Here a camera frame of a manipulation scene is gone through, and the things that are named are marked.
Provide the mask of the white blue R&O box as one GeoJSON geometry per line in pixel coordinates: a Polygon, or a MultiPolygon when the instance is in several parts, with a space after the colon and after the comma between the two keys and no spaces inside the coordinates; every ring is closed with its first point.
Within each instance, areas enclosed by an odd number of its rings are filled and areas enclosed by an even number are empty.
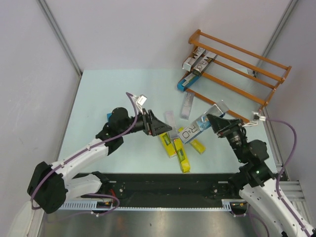
{"type": "Polygon", "coordinates": [[[211,127],[207,115],[214,115],[222,118],[228,110],[229,108],[223,100],[215,103],[210,109],[197,117],[189,126],[178,132],[178,137],[184,144],[191,142],[198,135],[211,127]]]}

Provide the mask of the lilac text-side toothpaste box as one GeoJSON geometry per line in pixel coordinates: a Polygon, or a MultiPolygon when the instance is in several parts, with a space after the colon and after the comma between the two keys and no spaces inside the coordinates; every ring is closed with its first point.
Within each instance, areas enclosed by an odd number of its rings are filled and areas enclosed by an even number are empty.
{"type": "Polygon", "coordinates": [[[172,129],[168,132],[170,139],[174,140],[178,138],[178,130],[176,126],[176,121],[174,117],[173,111],[166,111],[165,113],[166,123],[172,127],[172,129]]]}

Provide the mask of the lilac Protefix toothpaste box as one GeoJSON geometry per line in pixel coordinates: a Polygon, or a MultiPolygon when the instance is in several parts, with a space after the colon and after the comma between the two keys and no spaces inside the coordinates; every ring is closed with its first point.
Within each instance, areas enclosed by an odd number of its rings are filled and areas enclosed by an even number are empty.
{"type": "Polygon", "coordinates": [[[186,92],[183,103],[182,103],[180,118],[185,119],[185,120],[189,119],[194,97],[195,97],[194,92],[186,92]]]}

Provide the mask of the blue toothpaste box with barcode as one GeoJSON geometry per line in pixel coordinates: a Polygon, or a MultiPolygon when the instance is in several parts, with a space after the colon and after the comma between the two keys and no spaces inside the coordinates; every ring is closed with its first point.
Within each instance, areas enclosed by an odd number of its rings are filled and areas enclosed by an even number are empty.
{"type": "Polygon", "coordinates": [[[200,76],[194,75],[192,72],[188,73],[177,83],[177,89],[180,91],[186,91],[191,85],[193,85],[200,76]]]}

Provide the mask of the silver black R&O charcoal box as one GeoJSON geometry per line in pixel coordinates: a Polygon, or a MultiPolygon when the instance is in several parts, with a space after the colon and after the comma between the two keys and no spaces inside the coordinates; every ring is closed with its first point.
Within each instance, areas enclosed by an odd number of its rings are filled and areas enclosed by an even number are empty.
{"type": "Polygon", "coordinates": [[[182,69],[190,71],[193,64],[205,53],[206,49],[202,47],[197,47],[191,55],[183,62],[182,69]]]}

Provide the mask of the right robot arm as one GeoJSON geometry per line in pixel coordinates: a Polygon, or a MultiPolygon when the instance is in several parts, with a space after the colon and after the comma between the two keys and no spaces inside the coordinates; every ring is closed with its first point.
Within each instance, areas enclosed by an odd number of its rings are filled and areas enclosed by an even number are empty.
{"type": "Polygon", "coordinates": [[[282,237],[314,237],[316,229],[294,208],[280,186],[280,175],[274,175],[265,161],[269,158],[267,144],[261,140],[248,141],[246,127],[268,118],[253,114],[246,124],[241,119],[225,119],[208,114],[212,129],[219,138],[226,138],[238,161],[239,172],[229,179],[228,193],[241,197],[269,222],[282,237]]]}

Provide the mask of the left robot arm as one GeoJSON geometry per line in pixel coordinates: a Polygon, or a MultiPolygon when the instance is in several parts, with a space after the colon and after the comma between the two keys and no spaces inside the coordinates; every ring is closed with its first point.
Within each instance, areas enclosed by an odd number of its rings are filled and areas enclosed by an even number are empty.
{"type": "Polygon", "coordinates": [[[123,136],[144,132],[149,136],[158,136],[169,132],[172,127],[154,115],[152,110],[142,109],[130,117],[126,108],[115,108],[108,122],[85,148],[61,161],[47,164],[39,163],[33,172],[27,193],[38,209],[51,214],[57,211],[66,200],[90,195],[102,198],[108,194],[107,178],[99,171],[85,177],[76,177],[79,172],[109,156],[123,144],[123,136]]]}

